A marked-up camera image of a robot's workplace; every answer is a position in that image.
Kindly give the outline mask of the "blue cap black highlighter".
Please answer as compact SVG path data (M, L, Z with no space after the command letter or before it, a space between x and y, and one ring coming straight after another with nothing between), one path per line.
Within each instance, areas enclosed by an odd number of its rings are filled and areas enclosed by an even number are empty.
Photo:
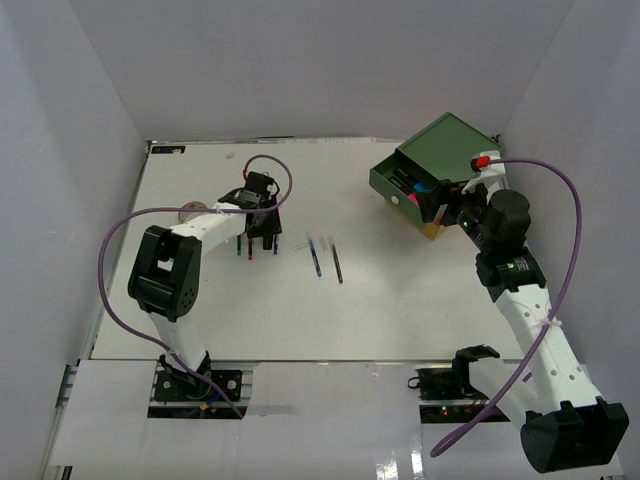
M394 176L400 180L404 185L406 185L413 192L430 192L431 188L428 187L425 183L416 178L409 171L396 167L393 170Z

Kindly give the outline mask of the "green drawer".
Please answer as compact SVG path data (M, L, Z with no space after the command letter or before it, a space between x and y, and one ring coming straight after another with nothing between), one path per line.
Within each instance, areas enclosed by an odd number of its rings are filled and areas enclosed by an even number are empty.
M408 197L411 191L406 185L398 180L393 173L396 167L401 167L416 178L432 188L436 179L424 168L410 160L406 155L394 151L383 161L372 167L369 171L369 185L385 200L389 200L396 205L404 214L418 224L422 224L420 209Z

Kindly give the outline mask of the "large clear tape roll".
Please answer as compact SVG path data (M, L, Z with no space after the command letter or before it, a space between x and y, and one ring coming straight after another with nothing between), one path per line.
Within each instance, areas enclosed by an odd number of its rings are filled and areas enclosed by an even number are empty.
M200 201L192 201L185 204L182 210L178 213L178 220L181 224L196 218L197 216L206 212L207 206Z

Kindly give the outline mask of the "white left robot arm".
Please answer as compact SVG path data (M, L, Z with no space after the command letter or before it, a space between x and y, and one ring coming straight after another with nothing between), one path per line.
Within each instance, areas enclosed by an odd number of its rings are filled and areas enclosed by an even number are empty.
M177 377L188 398L199 399L211 387L206 370L209 355L189 317L198 296L202 258L236 237L247 239L247 250L260 239L273 250L282 226L277 204L279 185L266 174L249 172L245 184L215 204L214 213L194 215L171 228L153 225L141 240L128 281L128 295L154 323L169 347L160 362Z

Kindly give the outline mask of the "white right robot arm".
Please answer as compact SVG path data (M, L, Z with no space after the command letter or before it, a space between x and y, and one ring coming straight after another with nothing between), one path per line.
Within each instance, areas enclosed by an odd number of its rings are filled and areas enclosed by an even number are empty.
M579 364L552 312L546 279L525 245L530 204L518 192L489 193L440 185L419 192L423 219L459 226L478 249L476 272L506 319L530 380L491 347L459 350L451 384L461 397L480 393L519 433L525 457L539 473L608 464L629 426L620 403L609 403Z

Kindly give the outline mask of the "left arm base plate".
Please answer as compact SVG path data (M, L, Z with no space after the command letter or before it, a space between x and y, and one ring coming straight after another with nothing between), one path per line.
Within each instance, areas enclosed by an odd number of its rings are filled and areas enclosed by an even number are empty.
M211 379L245 414L251 393L251 374L235 369L214 369ZM154 377L147 417L150 419L239 420L217 390L197 381L183 384L164 369L158 368Z

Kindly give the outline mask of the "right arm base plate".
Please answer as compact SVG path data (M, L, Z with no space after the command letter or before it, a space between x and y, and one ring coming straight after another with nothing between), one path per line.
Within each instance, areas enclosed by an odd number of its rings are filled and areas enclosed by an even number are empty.
M466 392L453 369L444 364L417 368L407 387L418 394L423 425L467 423L489 403L489 398L476 390Z

